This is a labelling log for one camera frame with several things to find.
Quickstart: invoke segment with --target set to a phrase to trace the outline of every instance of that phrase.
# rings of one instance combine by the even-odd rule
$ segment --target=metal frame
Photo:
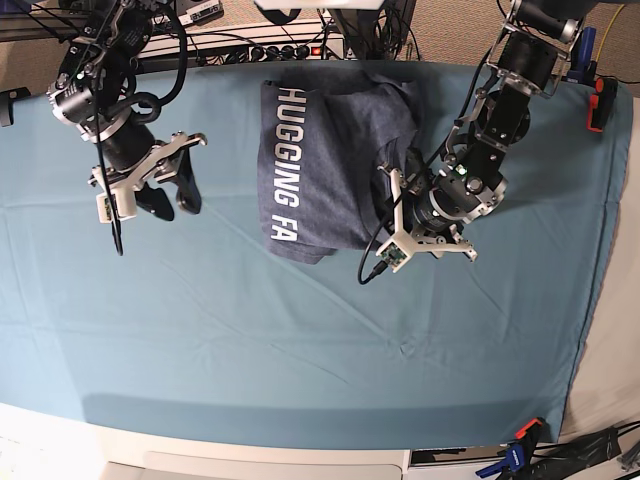
[[[85,14],[56,12],[56,16],[71,22],[78,28],[82,28],[87,21],[87,15]],[[61,35],[70,35],[76,32],[69,25],[50,15],[32,13],[31,17],[59,32]],[[52,38],[51,35],[31,17],[24,13],[0,14],[0,42]]]

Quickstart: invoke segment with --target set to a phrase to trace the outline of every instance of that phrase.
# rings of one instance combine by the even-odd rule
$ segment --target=black cable
[[[502,14],[502,16],[504,18],[507,18],[507,12],[505,12],[504,8],[502,8],[502,4],[500,3],[500,0],[496,0],[496,3],[498,4],[498,8],[500,9],[500,13]]]
[[[136,80],[135,72],[131,71],[127,73],[127,88],[124,90],[124,96],[130,97],[136,92],[138,82]]]
[[[631,480],[633,478],[638,478],[638,477],[640,477],[640,470],[637,470],[632,473],[627,473],[626,475],[616,478],[616,480]]]
[[[138,92],[118,101],[118,103],[109,107],[106,111],[106,116],[108,118],[114,118],[125,109],[137,104],[139,104],[142,108],[150,108],[151,112],[134,112],[135,115],[132,121],[136,125],[145,125],[147,123],[156,121],[160,116],[160,112],[162,111],[162,105],[160,104],[160,99],[157,96],[155,96],[153,93]]]
[[[393,13],[396,14],[396,16],[398,17],[398,20],[400,20],[400,22],[404,23],[407,26],[407,28],[409,29],[409,33],[411,34],[411,37],[413,38],[413,44],[416,47],[416,55],[418,55],[418,60],[422,60],[422,55],[420,55],[420,48],[418,47],[418,41],[416,40],[416,36],[413,33],[413,29],[411,28],[411,25],[409,25],[409,23],[407,23],[407,21],[400,16],[400,13],[398,12],[397,8],[392,8],[391,10],[393,11]]]
[[[286,34],[287,34],[287,37],[289,37],[289,39],[293,42],[293,44],[296,46],[296,48],[298,48],[298,44],[297,44],[297,42],[293,39],[293,37],[291,36],[291,34],[290,34],[289,32],[287,32],[287,29],[286,29],[286,28],[284,28],[282,25],[280,25],[280,28],[282,29],[282,31],[283,31],[284,33],[286,33]]]
[[[476,68],[476,71],[473,74],[473,78],[471,79],[471,85],[469,86],[469,91],[467,92],[467,96],[464,100],[464,104],[462,105],[462,108],[460,109],[460,113],[458,114],[457,118],[463,117],[465,112],[467,111],[467,108],[469,108],[469,103],[471,102],[471,96],[473,95],[476,83],[478,82],[478,78],[480,77],[480,72],[482,71],[482,67],[486,63],[487,59],[489,58],[490,53],[491,53],[491,50],[490,49],[487,50],[487,53],[485,53],[484,56],[482,57],[482,60],[480,60],[480,63],[478,64],[478,67]],[[362,257],[360,258],[360,264],[358,265],[358,283],[360,285],[366,285],[386,269],[386,263],[384,263],[384,261],[378,262],[378,264],[374,267],[374,270],[371,272],[371,274],[369,274],[369,276],[366,279],[364,280],[362,279],[362,271],[364,270],[364,264],[367,261],[367,256],[369,255],[369,252],[371,251],[371,248],[373,247],[373,244],[375,243],[376,238],[380,234],[380,231],[382,230],[384,225],[391,220],[391,217],[393,216],[393,210],[398,206],[398,204],[402,200],[404,200],[404,198],[408,195],[409,191],[418,182],[418,180],[427,173],[427,170],[429,170],[429,168],[431,167],[431,164],[438,157],[440,152],[444,149],[446,142],[447,142],[447,139],[445,137],[445,139],[442,141],[440,146],[436,148],[436,150],[431,154],[429,159],[424,163],[420,171],[418,171],[418,173],[407,184],[407,187],[402,191],[398,199],[395,202],[393,202],[393,206],[391,207],[391,209],[382,217],[382,219],[378,223],[378,226],[376,227],[376,229],[373,232],[373,235],[371,236],[371,240],[369,240],[369,244],[367,245],[367,248],[364,250],[364,252],[362,253]]]
[[[347,27],[349,27],[351,30],[355,31],[358,35],[358,37],[360,37],[360,39],[364,42],[364,44],[366,45],[367,49],[369,49],[370,52],[373,52],[373,48],[371,48],[371,45],[369,44],[369,42],[367,42],[367,40],[362,36],[362,33],[360,32],[359,28],[354,27],[353,25],[351,25],[351,23],[349,23],[349,21],[347,21],[346,18],[344,18],[344,15],[342,14],[342,10],[338,9],[335,11],[336,14],[340,17],[340,21],[342,23],[344,23]]]
[[[63,37],[58,32],[56,32],[56,30],[54,28],[51,28],[48,25],[45,25],[40,20],[38,20],[38,18],[36,18],[34,15],[31,15],[31,13],[29,13],[27,10],[22,8],[22,5],[20,5],[17,1],[11,0],[11,3],[13,3],[16,7],[18,7],[20,9],[20,11],[22,11],[22,13],[24,13],[26,16],[28,16],[31,20],[33,20],[38,25],[40,25],[45,32],[47,32],[53,38],[58,40],[58,42],[64,43],[64,42],[66,42],[68,40],[68,37]]]
[[[73,28],[76,32],[78,32],[78,35],[80,35],[80,29],[78,27],[76,27],[73,22],[71,22],[70,20],[67,20],[66,18],[60,17],[58,15],[56,15],[55,13],[53,13],[51,11],[51,9],[49,8],[45,8],[45,7],[41,7],[40,5],[38,5],[37,3],[32,4],[34,7],[36,7],[37,9],[47,13],[48,15],[51,15],[53,18],[58,19],[59,21],[61,21],[62,23],[64,23],[66,26]]]
[[[640,421],[627,423],[625,425],[620,425],[619,427],[615,427],[615,428],[618,429],[618,438],[624,437],[628,433],[631,433],[634,430],[637,430],[638,428],[640,428]],[[571,445],[571,442],[568,442],[568,443],[552,443],[552,444],[549,444],[549,445],[541,445],[539,447],[536,447],[535,450],[551,450],[552,448],[567,447],[569,445]]]
[[[179,52],[178,52],[178,73],[176,75],[176,81],[173,84],[173,88],[164,97],[160,98],[160,106],[165,106],[172,102],[182,90],[184,80],[187,77],[187,62],[189,61],[189,50],[187,48],[187,32],[184,29],[180,19],[175,10],[166,4],[158,4],[160,10],[164,13],[171,22],[172,30],[175,30],[178,35]]]
[[[100,78],[100,70],[98,70],[96,78]],[[96,148],[98,149],[98,162],[100,163],[100,173],[102,175],[102,181],[104,183],[104,192],[107,195],[107,202],[109,203],[109,210],[111,213],[111,234],[113,235],[113,241],[116,244],[116,251],[118,255],[122,256],[124,250],[122,249],[122,230],[120,225],[120,218],[118,218],[118,210],[111,196],[111,187],[109,186],[109,179],[107,177],[107,167],[104,163],[104,154],[102,152],[102,140],[100,139],[100,108],[98,106],[98,85],[97,81],[94,85],[93,92],[93,119],[95,123],[96,134]]]
[[[601,75],[599,73],[597,75],[602,78],[615,78],[620,83],[624,83],[625,85],[640,85],[640,80],[627,81],[627,80],[622,80],[621,78],[618,78],[615,75]]]

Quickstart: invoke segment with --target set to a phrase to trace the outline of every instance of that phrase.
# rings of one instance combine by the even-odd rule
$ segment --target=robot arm
[[[169,18],[181,44],[176,83],[162,98],[135,91],[133,67],[151,36],[152,18],[159,12]],[[56,118],[76,126],[82,138],[96,144],[100,157],[104,153],[110,164],[106,168],[101,158],[89,180],[104,190],[97,196],[100,221],[112,223],[119,237],[120,220],[135,217],[137,207],[173,220],[173,208],[164,190],[147,183],[152,178],[158,183],[175,183],[180,208],[199,213],[201,198],[189,148],[206,144],[205,137],[178,132],[165,143],[157,141],[146,126],[175,99],[184,83],[187,38],[177,15],[156,0],[98,0],[82,32],[83,36],[71,41],[47,95]],[[134,111],[136,105],[150,112]]]
[[[581,19],[550,17],[539,3],[514,1],[497,41],[483,59],[491,78],[476,90],[471,113],[454,122],[441,152],[443,167],[436,175],[427,175],[421,188],[410,188],[404,195],[412,213],[411,232],[398,229],[396,221],[394,234],[377,251],[394,272],[417,252],[429,251],[437,257],[442,252],[462,252],[475,260],[477,253],[460,232],[502,202],[507,180],[500,166],[509,147],[529,129],[529,101],[534,95],[553,95],[560,76],[552,81],[552,71],[556,63],[562,69],[569,60],[581,31]],[[523,24],[547,37],[534,35]],[[503,40],[504,50],[494,61]],[[393,185],[396,176],[389,173]],[[401,197],[394,200],[402,202]]]

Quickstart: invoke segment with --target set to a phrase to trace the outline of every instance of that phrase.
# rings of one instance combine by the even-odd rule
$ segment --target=red clamp
[[[596,93],[589,99],[587,113],[587,129],[592,132],[602,132],[613,111],[613,105],[618,95],[618,80],[600,77],[596,81]]]

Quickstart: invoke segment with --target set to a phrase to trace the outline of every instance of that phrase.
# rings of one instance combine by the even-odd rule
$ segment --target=blue clamp
[[[480,478],[487,478],[491,475],[503,473],[504,470],[514,473],[524,467],[526,463],[527,460],[524,458],[524,448],[522,448],[522,445],[519,443],[515,443],[507,449],[506,456],[503,460],[493,465],[489,465],[482,470],[478,470],[476,475]]]

